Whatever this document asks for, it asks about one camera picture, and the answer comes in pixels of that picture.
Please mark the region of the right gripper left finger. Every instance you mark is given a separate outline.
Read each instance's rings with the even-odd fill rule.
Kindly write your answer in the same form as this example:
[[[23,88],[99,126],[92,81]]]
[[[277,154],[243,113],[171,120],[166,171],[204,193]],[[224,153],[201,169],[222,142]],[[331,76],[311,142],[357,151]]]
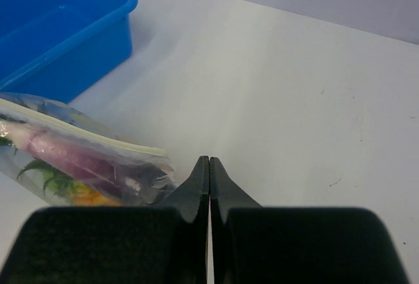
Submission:
[[[49,207],[23,225],[2,283],[205,283],[210,161],[148,207]]]

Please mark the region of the dark purple toy eggplant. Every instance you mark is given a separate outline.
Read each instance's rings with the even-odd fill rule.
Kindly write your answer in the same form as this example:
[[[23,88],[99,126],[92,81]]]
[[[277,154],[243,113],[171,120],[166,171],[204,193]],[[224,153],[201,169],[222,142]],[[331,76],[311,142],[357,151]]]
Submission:
[[[112,154],[78,145],[27,124],[14,140],[18,150],[41,159],[121,205],[161,202],[176,188],[173,168],[143,154]]]

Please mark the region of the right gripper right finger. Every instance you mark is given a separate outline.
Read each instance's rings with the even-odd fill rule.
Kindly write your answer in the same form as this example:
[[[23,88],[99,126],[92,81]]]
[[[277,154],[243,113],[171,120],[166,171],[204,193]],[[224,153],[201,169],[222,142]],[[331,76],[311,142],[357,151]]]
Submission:
[[[358,207],[263,207],[209,162],[216,283],[407,283],[382,221]]]

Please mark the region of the clear zip top bag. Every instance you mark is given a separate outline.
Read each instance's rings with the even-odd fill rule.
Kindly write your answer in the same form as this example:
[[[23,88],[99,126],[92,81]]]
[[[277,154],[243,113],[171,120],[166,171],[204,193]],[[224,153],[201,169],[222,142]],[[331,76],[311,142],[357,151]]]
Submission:
[[[1,172],[50,205],[154,205],[177,187],[163,150],[59,101],[1,94]]]

